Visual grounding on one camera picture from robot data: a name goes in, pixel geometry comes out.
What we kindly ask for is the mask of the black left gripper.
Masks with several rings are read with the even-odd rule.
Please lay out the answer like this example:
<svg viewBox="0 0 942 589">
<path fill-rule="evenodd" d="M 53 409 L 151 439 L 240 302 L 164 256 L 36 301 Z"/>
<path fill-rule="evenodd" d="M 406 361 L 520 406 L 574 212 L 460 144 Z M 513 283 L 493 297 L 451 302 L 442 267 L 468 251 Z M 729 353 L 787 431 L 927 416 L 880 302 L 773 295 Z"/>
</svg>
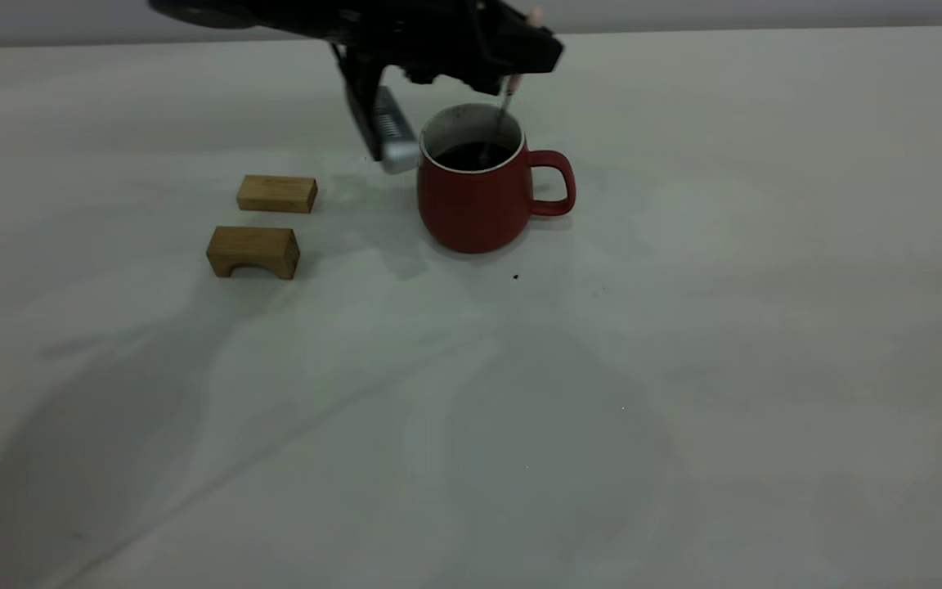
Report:
<svg viewBox="0 0 942 589">
<path fill-rule="evenodd" d="M 395 66 L 414 83 L 448 77 L 509 96 L 521 74 L 554 71 L 564 52 L 540 19 L 521 19 L 505 1 L 348 1 L 339 14 L 338 67 L 345 81 L 367 87 L 380 82 L 370 70 Z M 493 46 L 506 25 L 508 71 L 499 71 Z"/>
</svg>

